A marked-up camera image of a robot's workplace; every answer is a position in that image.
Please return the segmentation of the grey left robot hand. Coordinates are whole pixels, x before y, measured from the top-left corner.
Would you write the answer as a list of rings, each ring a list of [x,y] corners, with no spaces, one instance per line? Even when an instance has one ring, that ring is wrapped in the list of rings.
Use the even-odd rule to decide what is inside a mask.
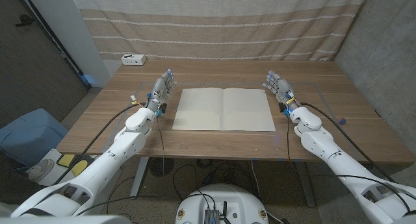
[[[174,80],[171,69],[167,69],[167,71],[155,81],[145,107],[154,112],[162,110],[163,106],[166,106],[170,93],[176,84],[177,82]]]

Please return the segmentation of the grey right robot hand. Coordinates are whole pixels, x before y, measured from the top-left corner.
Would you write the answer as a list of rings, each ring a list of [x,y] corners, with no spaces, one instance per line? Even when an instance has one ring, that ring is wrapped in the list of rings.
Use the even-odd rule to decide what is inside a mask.
[[[293,110],[301,107],[297,102],[292,86],[275,71],[270,70],[263,87],[270,90],[279,103],[281,112],[288,116]]]

